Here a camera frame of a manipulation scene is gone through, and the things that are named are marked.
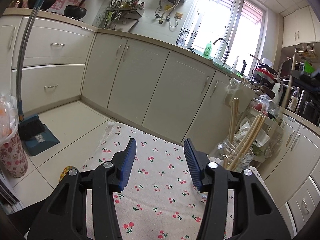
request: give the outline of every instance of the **white cabinet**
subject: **white cabinet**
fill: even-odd
[[[297,231],[300,231],[320,201],[320,192],[311,177],[288,201]]]
[[[169,50],[129,39],[113,83],[108,110],[141,125]]]
[[[107,109],[127,38],[97,34],[84,77],[82,96]]]
[[[316,42],[315,28],[309,6],[284,17],[282,47]]]
[[[23,112],[36,110],[80,95],[84,65],[49,65],[22,70]],[[17,70],[12,70],[12,94],[16,94]]]
[[[312,172],[320,157],[320,138],[301,126],[292,146],[265,180],[278,207],[287,202]]]
[[[13,48],[21,19],[20,16],[2,16],[0,19],[0,95],[11,89]]]
[[[12,69],[17,68],[27,21],[28,17],[24,17],[19,28]],[[37,18],[30,33],[23,66],[85,64],[93,36],[93,31],[78,26]]]
[[[291,147],[298,130],[300,128],[300,123],[295,121],[292,118],[289,118],[287,115],[283,115],[284,119],[284,133],[282,136],[282,144],[278,154],[273,154],[271,157],[267,158],[258,168],[258,171],[263,180],[273,172],[279,162],[282,160],[286,152]]]
[[[229,131],[231,108],[224,103],[230,77],[216,71],[186,136],[198,151],[209,154]]]
[[[142,126],[181,142],[214,73],[213,68],[171,51]]]

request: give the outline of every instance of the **cabinet handle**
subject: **cabinet handle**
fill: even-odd
[[[296,144],[297,140],[299,139],[300,135],[301,135],[301,133],[299,133],[299,134],[298,134],[298,136],[294,139],[294,141],[293,141],[293,144],[292,144],[292,147],[291,147],[291,150],[290,150],[290,151],[292,151],[292,150],[293,150],[293,148],[294,148],[294,146],[295,146],[295,144]]]
[[[17,28],[16,26],[13,28],[11,40],[10,40],[10,43],[9,43],[9,49],[11,49],[12,41],[13,41],[14,35],[15,35],[15,33],[16,33],[16,28]]]
[[[214,93],[215,90],[217,89],[218,83],[219,83],[219,79],[217,79],[216,85],[215,85],[214,88],[213,88],[213,91],[212,91],[212,93],[211,93],[211,95],[210,95],[210,98],[213,96],[213,93]]]
[[[127,49],[125,50],[124,52],[124,55],[123,55],[123,62],[125,61],[125,54],[127,53],[128,49],[130,48],[130,46],[127,47]]]
[[[54,86],[44,87],[44,88],[55,88],[55,87],[57,87],[57,86],[58,86],[58,84],[56,84],[56,85],[54,85]]]
[[[291,141],[292,136],[294,135],[294,133],[296,132],[296,130],[293,130],[292,133],[290,134],[288,140],[287,140],[287,144],[285,145],[286,147],[288,146],[289,142]]]
[[[119,53],[119,50],[120,50],[120,48],[122,47],[122,44],[120,44],[120,46],[119,46],[119,49],[117,50],[117,53],[116,53],[116,60],[118,60],[118,53]]]
[[[203,89],[202,89],[202,91],[201,91],[201,94],[203,93],[204,88],[206,87],[206,85],[207,85],[207,83],[208,83],[209,77],[210,77],[210,76],[207,76],[207,80],[206,80],[206,82],[204,83],[204,86],[203,86]]]
[[[55,42],[51,42],[50,45],[65,46],[65,44],[63,43],[55,43]]]
[[[307,205],[306,201],[304,200],[304,198],[302,199],[302,203],[303,203],[303,205],[304,205],[304,208],[305,208],[306,211],[307,211],[307,214],[309,214],[309,213],[310,213],[310,210],[308,210],[308,205]]]

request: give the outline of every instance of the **wire basket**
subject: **wire basket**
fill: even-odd
[[[315,61],[318,59],[313,43],[299,44],[294,46],[295,52],[298,53],[299,57],[304,61]]]

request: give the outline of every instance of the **bottle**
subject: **bottle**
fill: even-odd
[[[300,96],[299,90],[300,90],[300,88],[298,88],[298,87],[294,90],[293,96],[291,97],[289,105],[287,107],[287,109],[289,109],[292,112],[294,112],[296,110],[296,107],[297,107],[297,104],[299,101],[299,96]]]
[[[209,43],[207,44],[207,46],[205,47],[205,49],[204,49],[204,52],[203,52],[203,54],[202,54],[202,57],[209,58],[209,57],[210,57],[211,50],[212,50],[212,44],[211,44],[211,42],[209,42]]]
[[[234,61],[233,65],[232,65],[231,71],[232,71],[233,73],[236,73],[236,72],[237,72],[237,71],[236,71],[236,66],[237,66],[237,64],[238,64],[238,59],[239,59],[239,56],[236,57],[236,60]]]

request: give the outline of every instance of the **dish soap bottle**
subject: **dish soap bottle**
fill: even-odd
[[[296,107],[297,107],[297,104],[299,101],[299,96],[300,96],[299,90],[300,90],[300,88],[298,88],[298,87],[294,90],[293,96],[291,97],[289,105],[287,107],[287,109],[289,109],[292,112],[294,112],[296,110]]]
[[[202,57],[209,58],[209,57],[210,57],[211,50],[212,50],[212,44],[211,44],[211,42],[209,42],[209,43],[207,44],[207,46],[205,47],[205,49],[204,49],[204,52],[203,52],[203,54],[202,54]]]

